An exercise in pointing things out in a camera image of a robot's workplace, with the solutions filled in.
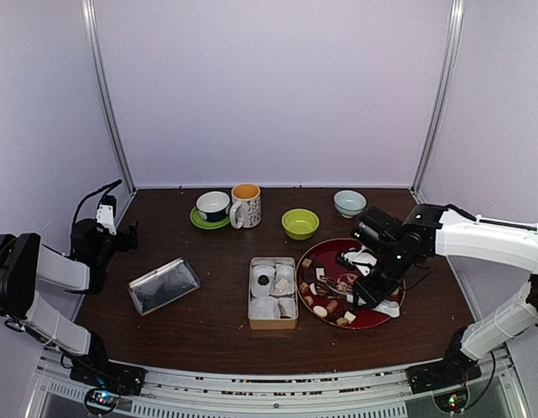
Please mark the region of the metal serving tongs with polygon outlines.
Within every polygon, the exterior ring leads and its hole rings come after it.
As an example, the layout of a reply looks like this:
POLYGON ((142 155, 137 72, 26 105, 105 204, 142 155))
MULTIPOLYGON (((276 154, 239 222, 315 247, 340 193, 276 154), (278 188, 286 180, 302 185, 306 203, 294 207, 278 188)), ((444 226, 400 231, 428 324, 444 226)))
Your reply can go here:
POLYGON ((392 300, 383 300, 380 304, 372 306, 365 300, 361 299, 357 294, 348 292, 345 289, 339 288, 339 285, 327 278, 326 276, 317 278, 313 283, 317 289, 317 295, 322 297, 335 297, 345 300, 350 303, 356 310, 372 310, 374 312, 385 314, 391 318, 400 317, 400 304, 392 300))

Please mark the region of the white rectangular chocolate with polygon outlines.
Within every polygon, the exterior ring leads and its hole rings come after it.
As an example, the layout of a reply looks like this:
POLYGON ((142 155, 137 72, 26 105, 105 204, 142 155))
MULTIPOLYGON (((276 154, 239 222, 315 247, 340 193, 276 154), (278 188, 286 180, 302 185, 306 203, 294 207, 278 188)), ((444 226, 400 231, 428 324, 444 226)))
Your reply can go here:
POLYGON ((275 290, 279 293, 285 293, 288 290, 288 281, 281 279, 275 284, 275 290))

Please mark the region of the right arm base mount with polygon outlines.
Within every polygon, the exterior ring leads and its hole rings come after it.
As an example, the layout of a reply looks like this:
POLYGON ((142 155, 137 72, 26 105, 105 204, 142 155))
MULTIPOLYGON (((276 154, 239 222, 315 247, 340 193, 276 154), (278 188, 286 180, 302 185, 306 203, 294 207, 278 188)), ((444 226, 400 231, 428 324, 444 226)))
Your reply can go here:
POLYGON ((434 405, 445 414, 454 415, 464 411, 470 404, 468 383, 481 377, 478 366, 461 368, 436 361, 407 370, 407 378, 413 394, 430 393, 434 405))

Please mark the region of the beige tin box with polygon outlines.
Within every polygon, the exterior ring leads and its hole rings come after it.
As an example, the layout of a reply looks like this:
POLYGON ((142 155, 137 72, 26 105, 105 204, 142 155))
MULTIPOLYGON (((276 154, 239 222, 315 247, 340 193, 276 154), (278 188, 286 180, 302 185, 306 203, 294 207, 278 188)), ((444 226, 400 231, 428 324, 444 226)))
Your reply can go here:
POLYGON ((299 302, 296 288, 296 266, 291 257, 254 257, 248 276, 247 318, 253 330, 293 330, 298 324, 299 302), (267 286, 258 284, 258 277, 270 279, 267 286), (275 284, 288 281, 288 290, 279 293, 275 284))

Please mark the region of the bear print tin lid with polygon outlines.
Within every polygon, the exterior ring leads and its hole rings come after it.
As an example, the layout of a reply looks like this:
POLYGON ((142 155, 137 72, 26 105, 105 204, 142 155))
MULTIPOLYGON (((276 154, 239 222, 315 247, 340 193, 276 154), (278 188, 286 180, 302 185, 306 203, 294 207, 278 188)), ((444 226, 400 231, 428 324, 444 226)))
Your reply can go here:
POLYGON ((184 258, 177 258, 131 281, 128 292, 136 312, 146 316, 200 286, 192 265, 184 258))

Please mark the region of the dark swirl chocolate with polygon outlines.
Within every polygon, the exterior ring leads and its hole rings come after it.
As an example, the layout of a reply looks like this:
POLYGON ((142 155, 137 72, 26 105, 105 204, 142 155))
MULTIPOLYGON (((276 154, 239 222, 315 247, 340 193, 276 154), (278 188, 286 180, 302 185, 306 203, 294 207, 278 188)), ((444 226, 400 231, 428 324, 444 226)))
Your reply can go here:
POLYGON ((261 285, 261 286, 267 286, 268 284, 270 283, 270 279, 262 274, 258 277, 258 284, 261 285))

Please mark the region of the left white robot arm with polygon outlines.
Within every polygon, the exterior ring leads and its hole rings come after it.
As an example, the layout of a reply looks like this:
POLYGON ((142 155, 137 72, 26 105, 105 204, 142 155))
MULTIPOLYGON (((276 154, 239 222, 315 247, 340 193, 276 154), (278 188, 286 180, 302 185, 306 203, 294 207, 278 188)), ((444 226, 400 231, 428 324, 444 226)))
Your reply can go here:
POLYGON ((116 253, 138 247, 138 224, 110 233, 85 219, 73 226, 64 255, 42 243, 37 233, 0 234, 0 316, 18 332, 56 344, 98 387, 110 385, 116 366, 100 336, 79 326, 42 294, 53 287, 72 294, 99 294, 116 253))

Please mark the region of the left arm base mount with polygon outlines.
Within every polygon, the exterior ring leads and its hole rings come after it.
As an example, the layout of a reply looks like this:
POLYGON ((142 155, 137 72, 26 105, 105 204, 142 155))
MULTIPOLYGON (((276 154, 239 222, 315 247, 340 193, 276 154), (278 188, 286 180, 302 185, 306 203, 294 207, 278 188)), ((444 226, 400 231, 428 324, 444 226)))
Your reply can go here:
POLYGON ((146 371, 141 367, 110 363, 107 374, 91 366, 74 364, 70 378, 90 386, 84 395, 84 406, 96 416, 113 412, 124 396, 140 395, 146 371))

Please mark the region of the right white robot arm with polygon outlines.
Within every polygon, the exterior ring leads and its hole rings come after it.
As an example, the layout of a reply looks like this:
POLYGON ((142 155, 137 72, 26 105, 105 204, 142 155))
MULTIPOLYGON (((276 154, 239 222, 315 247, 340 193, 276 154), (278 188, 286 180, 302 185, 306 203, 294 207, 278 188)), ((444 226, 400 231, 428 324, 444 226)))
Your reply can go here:
POLYGON ((436 368, 442 383, 455 384, 470 364, 538 326, 538 223, 473 215, 454 205, 419 204, 405 219, 370 207, 352 235, 378 258, 353 284, 353 301, 364 308, 376 308, 411 267, 433 257, 517 273, 514 294, 454 335, 436 368))

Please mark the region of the round red tray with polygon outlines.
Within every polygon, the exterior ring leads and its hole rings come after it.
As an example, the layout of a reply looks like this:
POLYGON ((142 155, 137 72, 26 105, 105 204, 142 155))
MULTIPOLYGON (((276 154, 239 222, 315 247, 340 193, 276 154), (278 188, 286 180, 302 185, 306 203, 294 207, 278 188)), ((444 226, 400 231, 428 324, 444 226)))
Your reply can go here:
MULTIPOLYGON (((361 275, 357 270, 350 271, 343 266, 340 266, 336 260, 336 254, 338 251, 349 250, 354 248, 356 250, 360 249, 361 244, 354 239, 330 239, 323 241, 305 252, 303 256, 300 257, 299 263, 296 268, 296 287, 299 301, 308 309, 308 311, 313 314, 317 319, 322 320, 329 326, 337 327, 346 330, 362 330, 372 327, 377 327, 388 320, 396 319, 391 318, 383 313, 377 313, 372 310, 356 310, 350 303, 347 303, 343 299, 331 297, 322 297, 317 294, 313 294, 310 291, 310 288, 302 293, 299 290, 301 283, 307 283, 309 286, 314 283, 317 279, 315 269, 317 267, 323 267, 325 269, 326 277, 339 285, 339 288, 345 289, 348 292, 353 292, 353 283, 361 275), (310 259, 315 255, 321 262, 321 266, 314 266, 313 262, 309 268, 303 268, 301 263, 304 259, 310 259), (315 281, 306 282, 304 280, 304 272, 311 272, 315 275, 315 281), (304 298, 310 296, 313 298, 313 305, 308 306, 304 298), (331 300, 337 300, 338 306, 332 312, 328 313, 327 317, 320 318, 313 312, 314 306, 325 307, 329 304, 331 300), (353 323, 348 323, 344 318, 344 313, 348 311, 356 315, 356 319, 353 323)), ((396 301, 402 306, 402 303, 405 298, 405 292, 403 286, 399 286, 393 291, 393 293, 387 298, 387 300, 396 301)))

